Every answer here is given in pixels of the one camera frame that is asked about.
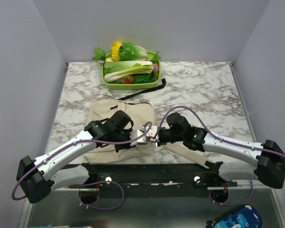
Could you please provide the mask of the beige canvas backpack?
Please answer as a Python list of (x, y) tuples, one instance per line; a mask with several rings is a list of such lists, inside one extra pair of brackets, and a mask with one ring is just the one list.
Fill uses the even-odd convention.
[[(146, 122), (155, 124), (155, 110), (149, 103), (129, 103), (132, 95), (118, 100), (100, 100), (90, 105), (85, 129), (102, 141), (123, 142), (130, 140), (131, 130), (138, 130)], [(91, 164), (120, 162), (134, 157), (149, 156), (155, 152), (155, 145), (131, 147), (129, 143), (122, 145), (102, 144), (84, 156)]]

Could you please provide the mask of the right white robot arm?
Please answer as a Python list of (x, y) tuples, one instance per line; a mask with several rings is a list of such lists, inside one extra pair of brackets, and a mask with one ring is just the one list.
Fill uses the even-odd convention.
[(182, 142), (193, 151), (222, 154), (241, 160), (238, 166), (222, 164), (209, 174), (209, 181), (220, 186), (231, 180), (258, 180), (262, 184), (281, 189), (285, 181), (285, 153), (272, 140), (264, 143), (244, 142), (221, 136), (206, 126), (194, 127), (179, 113), (164, 116), (169, 128), (159, 127), (161, 144)]

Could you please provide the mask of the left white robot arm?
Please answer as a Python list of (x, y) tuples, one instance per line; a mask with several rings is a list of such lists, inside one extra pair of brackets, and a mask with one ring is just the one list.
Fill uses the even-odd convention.
[(71, 185), (83, 185), (90, 188), (95, 184), (96, 176), (84, 165), (65, 168), (70, 162), (110, 142), (128, 142), (133, 126), (130, 116), (124, 111), (115, 112), (111, 118), (91, 121), (73, 139), (57, 149), (31, 159), (24, 157), (19, 162), (16, 176), (17, 187), (21, 187), (31, 204), (43, 200), (51, 191)]

